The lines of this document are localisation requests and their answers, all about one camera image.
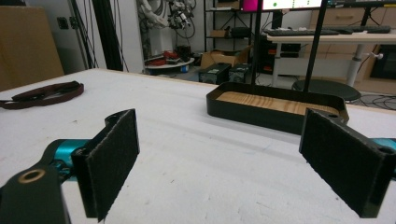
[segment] desk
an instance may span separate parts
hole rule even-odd
[[[305,76],[308,67],[308,59],[305,58],[281,58],[281,44],[310,44],[314,37],[303,36],[267,36],[269,41],[277,43],[272,85],[276,87],[278,74]],[[366,44],[396,44],[396,34],[363,34],[354,33],[352,35],[322,35],[319,44],[357,44],[355,56],[350,61],[345,60],[321,60],[315,59],[313,74],[320,74],[323,77],[346,77],[346,84],[353,86],[356,75],[361,65],[361,56]]]
[[[106,223],[394,223],[396,183],[377,219],[360,219],[299,153],[300,136],[214,118],[217,86],[94,69],[0,92],[0,99],[76,80],[79,97],[24,110],[0,108],[0,186],[33,165],[53,140],[90,139],[104,118],[135,108],[140,155]],[[348,106],[349,126],[394,137],[396,113]],[[63,183],[73,223],[85,218],[76,182]]]

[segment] round stool seat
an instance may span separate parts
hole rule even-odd
[[[299,80],[293,83],[292,88],[297,91],[304,89],[305,80]],[[309,91],[314,93],[335,95],[343,98],[345,101],[355,101],[361,98],[361,93],[346,84],[313,79],[309,83]]]

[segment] drawer handle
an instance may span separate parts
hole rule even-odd
[[[350,15],[350,16],[337,15],[337,16],[335,16],[335,18],[340,19],[340,20],[350,20],[350,19],[353,19],[353,15]]]

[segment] tray with wooden bottom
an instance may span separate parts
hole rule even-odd
[[[333,113],[347,123],[344,99],[313,92],[292,91],[225,82],[206,96],[207,113],[287,133],[301,134],[305,110]]]

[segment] brown leather strap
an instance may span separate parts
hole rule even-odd
[[[84,85],[76,81],[53,84],[0,100],[4,109],[24,109],[36,105],[54,105],[69,101],[84,92]]]

